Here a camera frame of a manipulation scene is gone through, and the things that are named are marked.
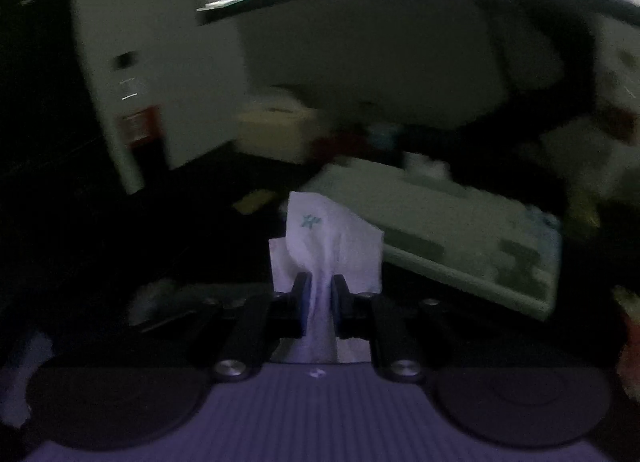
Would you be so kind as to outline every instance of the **white tissue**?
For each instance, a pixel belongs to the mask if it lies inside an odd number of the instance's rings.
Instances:
[[[404,169],[409,174],[422,175],[438,180],[450,180],[449,165],[441,160],[431,160],[419,153],[404,153]]]
[[[380,292],[383,232],[316,193],[292,192],[285,238],[270,240],[274,289],[290,292],[299,272],[312,275],[306,335],[283,341],[274,360],[348,363],[370,360],[364,340],[336,340],[331,315],[331,279],[344,276],[353,294]]]

